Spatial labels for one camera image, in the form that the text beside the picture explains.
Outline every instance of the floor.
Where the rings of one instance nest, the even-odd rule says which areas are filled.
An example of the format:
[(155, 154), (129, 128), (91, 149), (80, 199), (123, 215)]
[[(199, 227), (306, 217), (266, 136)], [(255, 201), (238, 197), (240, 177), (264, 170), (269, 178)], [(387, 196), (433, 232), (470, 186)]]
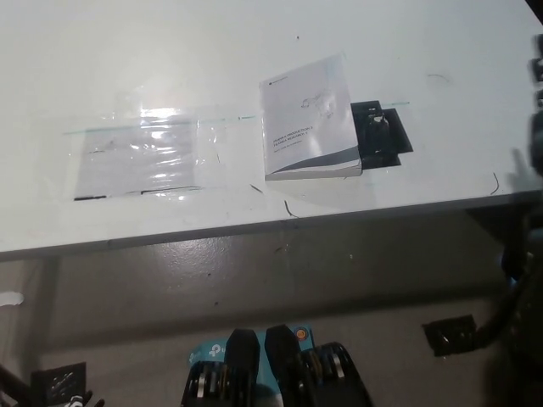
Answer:
[(421, 324), (473, 314), (505, 289), (501, 246), (464, 213), (221, 237), (0, 264), (1, 362), (85, 360), (111, 406), (178, 406), (188, 355), (234, 327), (307, 322), (350, 351), (378, 406), (495, 405), (499, 349), (435, 358)]

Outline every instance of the white table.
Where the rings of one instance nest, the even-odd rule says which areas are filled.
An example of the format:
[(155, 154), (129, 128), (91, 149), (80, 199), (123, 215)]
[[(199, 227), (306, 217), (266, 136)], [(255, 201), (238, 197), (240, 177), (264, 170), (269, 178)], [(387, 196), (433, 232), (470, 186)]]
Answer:
[[(523, 0), (6, 2), (0, 259), (503, 204), (536, 191), (528, 64), (541, 32)], [(265, 183), (259, 81), (334, 53), (346, 57), (353, 102), (409, 103), (399, 113), (414, 152), (357, 178)], [(77, 157), (63, 132), (73, 118), (211, 105), (257, 116), (225, 130), (217, 187), (181, 200), (71, 199)]]

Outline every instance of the black device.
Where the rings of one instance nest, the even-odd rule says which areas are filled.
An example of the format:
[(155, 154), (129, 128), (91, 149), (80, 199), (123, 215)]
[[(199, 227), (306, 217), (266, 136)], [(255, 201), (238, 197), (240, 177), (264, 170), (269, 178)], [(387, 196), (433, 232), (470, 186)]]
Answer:
[(181, 407), (252, 407), (260, 344), (256, 334), (236, 329), (228, 338), (224, 362), (197, 362), (191, 368)]
[(300, 352), (287, 326), (266, 331), (265, 348), (285, 407), (371, 407), (349, 353), (340, 343)]

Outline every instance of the clear plastic bag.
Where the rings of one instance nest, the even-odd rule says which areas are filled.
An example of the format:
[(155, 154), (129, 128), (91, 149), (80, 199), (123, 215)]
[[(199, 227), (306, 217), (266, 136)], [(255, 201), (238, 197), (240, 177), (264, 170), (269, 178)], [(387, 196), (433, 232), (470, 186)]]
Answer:
[(195, 188), (197, 123), (186, 115), (144, 115), (86, 131), (75, 199)]

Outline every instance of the manual cover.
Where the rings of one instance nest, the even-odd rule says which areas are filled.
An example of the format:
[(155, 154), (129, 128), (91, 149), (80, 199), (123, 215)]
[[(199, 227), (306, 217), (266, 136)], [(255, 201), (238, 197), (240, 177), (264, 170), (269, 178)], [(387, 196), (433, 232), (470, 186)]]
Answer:
[(260, 97), (267, 181), (361, 174), (340, 55), (261, 82)]

